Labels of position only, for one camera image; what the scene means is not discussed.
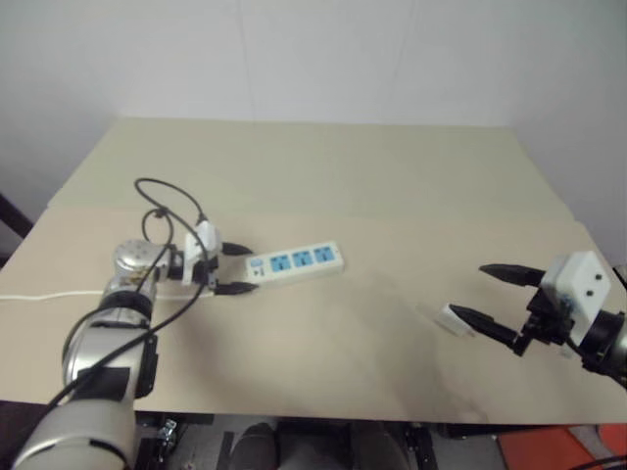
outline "power strip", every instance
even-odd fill
[[[246,282],[280,285],[326,276],[344,269],[335,242],[307,245],[246,258]]]

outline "table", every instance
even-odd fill
[[[395,144],[395,135],[404,143]],[[214,139],[219,152],[205,161],[201,149]],[[293,153],[308,139],[301,154]],[[174,164],[166,155],[177,145]],[[394,164],[379,162],[374,147],[394,149]],[[358,149],[365,157],[354,167]],[[499,154],[507,164],[497,164]],[[233,172],[235,156],[253,173]],[[140,171],[149,160],[152,170]],[[279,161],[289,168],[281,178],[290,198],[279,198],[273,186],[264,192],[260,182]],[[203,165],[207,185],[200,171],[182,169]],[[324,191],[315,191],[313,176],[293,182],[298,168],[321,175],[327,165],[334,171]],[[518,177],[504,184],[511,173]],[[118,174],[122,186],[107,185],[107,174]],[[624,392],[556,347],[534,344],[519,358],[487,338],[458,338],[433,322],[444,303],[455,302],[519,328],[533,291],[500,283],[478,265],[542,268],[556,254],[597,249],[508,131],[124,119],[0,271],[0,294],[104,287],[114,247],[140,233],[145,207],[125,186],[144,174],[171,176],[194,192],[227,240],[263,253],[334,239],[347,268],[198,302],[160,334],[155,391],[135,403],[138,409],[464,423],[627,419]],[[239,197],[220,196],[237,196],[237,187]],[[220,275],[236,279],[241,269],[227,261]],[[617,311],[627,301],[613,281],[604,307]],[[175,291],[164,285],[161,292]],[[65,335],[97,301],[0,302],[0,399],[41,402],[54,395]],[[158,302],[155,321],[179,305]]]

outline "white wall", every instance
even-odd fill
[[[32,217],[116,115],[506,124],[627,258],[625,0],[0,0],[0,65]]]

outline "small white block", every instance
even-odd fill
[[[456,336],[474,336],[474,332],[470,325],[455,315],[449,305],[450,304],[444,305],[442,310],[440,310],[438,316],[435,318],[436,323],[446,328]]]

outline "white cable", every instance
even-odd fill
[[[61,297],[75,297],[75,296],[102,296],[103,291],[67,291],[56,292],[54,294],[46,294],[44,296],[20,296],[20,295],[1,295],[0,301],[27,301],[27,302],[40,302],[49,301],[51,299],[59,299]],[[201,294],[199,299],[207,297],[213,297],[213,292]],[[157,296],[158,301],[189,301],[192,296]]]

